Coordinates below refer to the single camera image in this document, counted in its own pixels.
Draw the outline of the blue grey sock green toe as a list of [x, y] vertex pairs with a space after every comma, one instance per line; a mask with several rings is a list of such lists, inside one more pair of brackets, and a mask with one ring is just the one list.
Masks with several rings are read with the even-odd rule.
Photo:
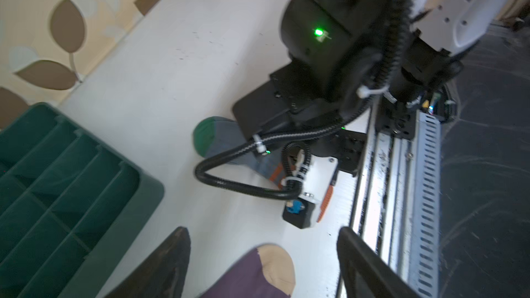
[[[193, 131], [195, 151], [205, 159], [239, 146], [243, 142], [244, 136], [237, 123], [223, 117], [209, 117], [201, 121]], [[250, 168], [277, 185], [279, 191], [286, 189], [285, 178], [288, 175], [284, 171], [279, 150], [260, 157], [247, 153], [231, 163]]]

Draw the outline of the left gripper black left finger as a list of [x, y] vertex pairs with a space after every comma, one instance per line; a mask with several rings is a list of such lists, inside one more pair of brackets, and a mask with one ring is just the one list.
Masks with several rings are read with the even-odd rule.
[[181, 297], [190, 260], [185, 227], [176, 228], [107, 297]]

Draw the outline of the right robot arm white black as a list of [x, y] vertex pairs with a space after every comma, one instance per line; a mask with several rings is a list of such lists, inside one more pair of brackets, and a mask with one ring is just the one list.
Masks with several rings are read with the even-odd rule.
[[334, 157], [356, 173], [361, 144], [345, 131], [375, 98], [391, 105], [383, 126], [407, 134], [411, 113], [456, 77], [507, 0], [290, 0], [280, 37], [289, 62], [233, 106], [244, 139], [226, 161]]

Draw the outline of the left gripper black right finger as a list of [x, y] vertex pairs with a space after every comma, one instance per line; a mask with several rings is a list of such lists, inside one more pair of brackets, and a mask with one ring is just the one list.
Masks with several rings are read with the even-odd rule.
[[337, 253], [348, 297], [418, 296], [351, 228], [340, 229]]

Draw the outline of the purple sock beige toe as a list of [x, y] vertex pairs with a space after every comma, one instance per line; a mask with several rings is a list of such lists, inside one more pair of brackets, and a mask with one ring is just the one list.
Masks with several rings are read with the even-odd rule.
[[291, 297], [296, 285], [289, 253], [275, 244], [250, 250], [203, 297]]

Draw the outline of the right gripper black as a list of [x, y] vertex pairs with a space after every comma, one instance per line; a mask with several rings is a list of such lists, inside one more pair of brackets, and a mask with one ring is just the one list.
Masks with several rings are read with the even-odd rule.
[[[296, 62], [271, 73], [269, 81], [238, 100], [232, 112], [246, 139], [342, 121], [338, 106], [323, 98], [311, 70]], [[356, 176], [366, 140], [363, 132], [341, 131], [306, 143], [314, 156], [335, 157], [339, 171]]]

